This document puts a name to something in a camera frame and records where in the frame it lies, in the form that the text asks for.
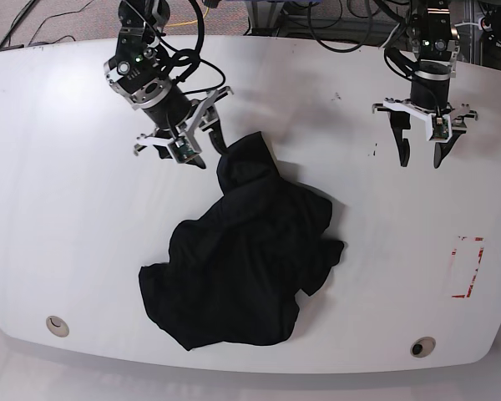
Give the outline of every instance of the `black cloth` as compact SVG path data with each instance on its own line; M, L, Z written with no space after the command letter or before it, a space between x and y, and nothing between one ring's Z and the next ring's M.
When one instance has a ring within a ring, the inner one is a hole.
M230 146L217 175L224 196L176 227L169 263L141 268L144 307L188 351L280 343L295 326L296 292L312 295L339 262L343 243L321 239L332 204L283 180L261 133Z

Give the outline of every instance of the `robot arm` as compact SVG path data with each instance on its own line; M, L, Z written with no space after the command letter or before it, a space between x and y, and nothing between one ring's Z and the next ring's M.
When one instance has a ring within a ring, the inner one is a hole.
M204 42L204 20L196 0L190 3L197 14L199 37L195 48L177 50L162 39L170 18L165 0L123 0L119 5L122 28L117 48L104 65L104 72L109 86L133 109L142 109L155 123L152 134L137 138L136 155L152 145L161 159L171 158L176 163L204 169L195 130L209 131L215 149L221 154L226 152L215 102L231 90L230 87L212 88L205 90L205 99L189 100L178 87L203 62L200 50ZM172 56L167 48L174 52ZM172 79L170 74L176 67L185 67L185 70Z
M394 63L404 74L402 77L411 82L410 98L386 98L382 104L374 104L373 111L388 112L403 167L408 165L410 145L402 132L410 129L410 116L423 120L427 141L435 142L434 168L437 169L459 136L466 133L464 119L476 119L477 113L468 104L454 109L448 102L449 83L456 75L460 51L448 0L420 1L415 13L404 24L416 61L393 47L385 48L384 58L387 63L388 60Z

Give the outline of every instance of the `black cable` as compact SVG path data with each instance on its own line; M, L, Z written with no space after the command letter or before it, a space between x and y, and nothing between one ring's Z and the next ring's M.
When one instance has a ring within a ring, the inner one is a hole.
M71 38L73 40L73 42L76 42L76 38L73 35L65 35L65 36L59 38L58 40L54 40L53 42L50 42L50 44L61 42L65 38Z
M170 136L172 136L174 140L178 139L178 132L176 132L176 127L169 118L168 109L165 111L165 120L167 121L167 126L169 127Z
M92 2L94 2L94 0L91 0L89 3L85 4L82 8L80 8L78 11L69 11L69 12L66 12L66 13L60 13L60 14L55 14L55 15L51 15L50 17L46 17L42 22L41 22L41 25L39 25L39 28L37 28L37 30L35 31L35 33L33 34L32 38L30 39L30 41L28 42L28 46L30 44L32 44L33 40L35 39L35 37L37 36L37 34L39 33L39 31L41 30L41 28L43 27L43 25L49 20L49 19L52 19L52 18L56 18L56 17L61 17L63 15L69 15L69 14L77 14L77 13L81 13L85 8L87 8L87 6L89 4L91 4Z
M249 32L251 31L251 19L247 18L247 21L249 23L249 27L247 28L247 30L245 31L245 33L243 33L243 36L247 36L249 34Z
M333 23L329 24L329 25L325 25L324 27L314 27L314 29L326 29L326 28L330 28L330 27L333 27L334 25L336 25L337 23L339 23L342 18L343 18L343 4L342 4L342 0L338 0L338 2L340 3L340 16L337 18L336 21L334 21ZM300 27L303 27L303 28L309 28L308 25L304 25L302 23L299 23L293 19L289 19L289 14L284 14L288 17L288 21L290 21L291 23L294 23L295 25L299 25Z
M141 14L134 6L132 6L129 3L128 0L122 0L122 1L128 7L130 7L130 9L134 13L136 13L143 20L143 22L147 25L147 27L150 28L150 30L153 32L153 34L155 35L155 37L158 38L158 40L161 43L163 43L165 46L167 46L167 48L169 48L170 50L172 50L173 52L175 52L175 56L177 58L179 57L179 53L184 52L184 50L177 50L176 48L174 48L171 45L169 45L168 43L166 43L161 38L161 36L159 35L158 31L156 31L156 29L154 29L154 27L146 20L146 18L143 16L143 14ZM195 53L196 53L197 57L199 57L199 53L200 53L200 50L202 49L202 45L204 43L204 36L205 36L204 17L202 16L202 11L200 10L199 4L197 4L197 2L195 0L189 0L189 2L191 3L191 5L193 6L193 9L195 10L195 14L196 14L196 17L197 17L197 25L199 27L199 37L197 38L197 44L195 45ZM188 63L193 63L193 60L192 60L191 57L188 57L188 60L189 60ZM204 59L202 59L200 57L199 57L199 61L200 61L200 63L204 63L204 64L208 65L209 67L212 67L215 71L217 71L220 74L220 76L223 78L222 82L219 85L212 86L211 88L191 90L189 92L185 92L183 95L198 94L200 92L207 92L207 91L210 91L210 90L215 90L215 89L218 89L221 86L223 86L225 84L225 82L226 82L225 73L223 73L219 67L217 67L216 65L214 65L214 64L210 63L209 61L206 61L206 60L204 60Z
M308 8L308 10L306 11L306 21L308 22L308 28L310 29L310 32L311 32L311 36L314 38L314 40L316 40L316 42L318 42L323 48L327 49L327 50L330 50L331 52L334 52L334 53L351 53L351 52L354 52L355 50L358 50L359 48L361 48L364 43L369 39L369 35L371 35L371 31L372 31L372 28L373 28L373 16L371 14L371 6L369 5L369 0L364 0L364 5L366 6L366 12L367 12L367 30L366 30L366 36L364 37L364 39L359 43L357 44L356 46L352 47L352 48L332 48L330 46L328 46L327 44L324 44L316 35L316 30L313 28L313 26L311 25L311 7Z
M30 2L26 3L26 5L23 7L23 9L18 12L18 14L15 17L15 19L13 19L13 22L11 23L10 28L12 28L13 25L15 25L17 23L18 19L20 18L21 15L23 15L26 12L26 10L28 9L29 5L30 5ZM9 35L9 38L8 38L8 47L11 46L11 37L12 36L13 36L13 32L11 32L10 35Z
M7 42L9 39L11 43L11 35L15 31L15 29L18 28L20 23L27 17L28 14L33 10L35 5L38 3L39 0L29 0L26 5L18 12L17 16L15 19L13 19L13 23L11 24L11 27L9 27L9 30L6 32L2 40L0 41L0 48Z
M396 74L397 76L401 77L402 79L406 79L408 82L412 82L412 79L407 77L407 75L403 75L401 73L399 73L394 67L392 67L392 65L390 64L390 62L388 61L387 59L387 55L386 55L386 52L383 52L384 53L384 63L386 63L387 67L389 69L391 69L393 71L394 74ZM433 97L433 100L434 100L434 105L436 106L436 114L438 116L441 116L442 115L442 111L440 110L440 105L438 104L438 98L436 97L436 94L433 92L432 89L430 89L427 85L419 82L419 81L416 81L417 84L423 86L429 93L430 95Z
M220 74L220 76L222 78L222 81L221 81L220 84L218 84L216 86L212 86L210 88L204 88L204 89L190 90L189 92L184 92L183 95L199 94L201 92L209 92L211 90L216 90L216 89L220 88L221 86L223 86L225 84L225 82L226 82L226 75L225 75L225 73L223 73L223 71L219 67L217 67L216 65L210 63L209 61L204 60L203 58L201 58L200 61L201 61L201 63L204 63L207 66L212 67L215 71L217 71Z
M347 0L347 10L349 10L349 13L351 13L356 18L367 19L366 15L359 15L359 14L356 14L354 11L352 11L351 0ZM381 12L381 9L377 8L377 11L372 14L372 17L375 17L380 12Z
M384 0L384 1L391 3L391 4L395 4L396 6L407 6L408 4L410 4L410 2L401 3L401 2L397 2L396 0Z
M413 0L409 0L410 7L408 8L407 11L407 16L402 20L400 23L399 29L395 33L395 35L390 39L388 44L386 45L386 48L390 48L393 46L393 44L407 31L408 24L410 23L410 18L412 18L412 7L413 7Z
M378 5L378 7L385 13L389 18L391 18L396 23L403 23L404 18L399 14L394 13L392 9L383 0L373 0L373 2Z
M307 10L308 8L312 8L312 7L315 7L315 6L318 6L320 3L308 3L307 6L302 6L300 5L298 2L290 2L290 4L292 6L295 6L296 8L299 8L300 10Z

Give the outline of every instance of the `metal frame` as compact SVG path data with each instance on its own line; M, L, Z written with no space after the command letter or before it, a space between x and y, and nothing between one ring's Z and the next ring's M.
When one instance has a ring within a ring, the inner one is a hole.
M270 36L277 28L277 22L284 7L283 1L269 2L269 1L249 1L246 2L247 12L249 13L250 27L253 34ZM482 12L475 0L464 0L463 2L452 2L449 6L453 22L458 23L462 21L477 21ZM306 17L301 15L291 15L291 21L286 21L283 24L278 36L290 35L310 35L310 30L304 28L297 23L306 25ZM333 23L336 19L331 18L316 18L315 26L326 26ZM372 43L377 44L386 40L389 33L395 27L392 21L373 21L372 29ZM319 36L324 39L337 39L345 38L352 40L359 40L363 38L366 31L367 22L359 18L342 18L342 20L326 29L319 30ZM458 33L461 35L460 43L463 52L458 55L460 61L467 63L483 65L483 43L481 37L483 31L478 30L474 26L460 27Z
M284 1L246 2L246 6L249 13L250 28L253 32L257 29L272 30L276 28L276 22L284 7Z

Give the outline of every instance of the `circular hole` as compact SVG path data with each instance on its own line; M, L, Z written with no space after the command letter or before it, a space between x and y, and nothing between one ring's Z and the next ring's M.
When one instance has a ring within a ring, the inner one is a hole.
M423 337L410 347L410 354L415 358L425 358L436 347L436 341L432 337Z
M54 336L57 337L67 337L69 334L67 323L57 316L47 317L47 328Z
M147 89L144 90L146 94L151 94L156 88L158 88L158 84L152 83L149 86L147 86Z

